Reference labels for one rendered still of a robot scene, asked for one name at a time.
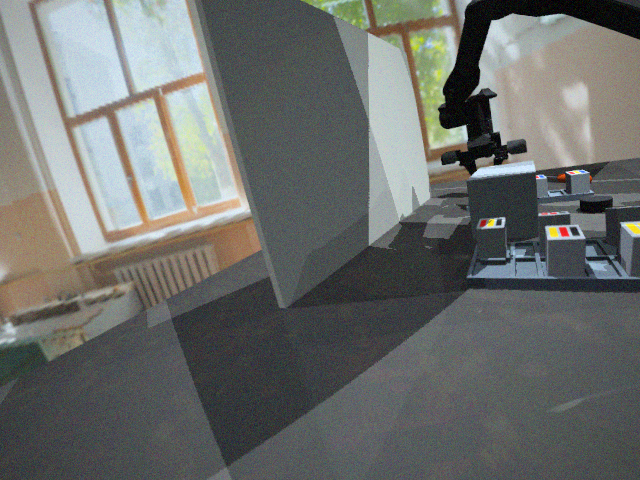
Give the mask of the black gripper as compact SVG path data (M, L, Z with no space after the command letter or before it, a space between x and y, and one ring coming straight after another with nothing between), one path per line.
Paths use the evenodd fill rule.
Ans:
M475 135L483 134L484 129L486 128L490 128L490 132L494 133L492 119L488 121L481 121L478 123L471 123L469 125L466 125L467 133L470 131L474 131ZM514 155L524 153L524 152L528 153L526 148L526 140L520 139L520 140L508 141L506 145L502 145L501 148L493 150L493 154L495 156L494 166L496 165L501 166L503 160L508 159L508 152ZM464 166L471 176L474 175L474 173L477 171L475 160L473 161L470 160L468 151L460 152L460 150L457 150L457 151L452 150L449 152L445 152L441 156L442 165L447 165L452 163L455 164L456 161L460 161L459 166L460 167Z

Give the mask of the black short cylinder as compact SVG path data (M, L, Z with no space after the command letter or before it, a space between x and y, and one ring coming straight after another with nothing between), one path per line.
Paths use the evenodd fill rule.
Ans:
M613 197L609 195L585 196L580 199L580 211L587 213L605 212L613 207Z

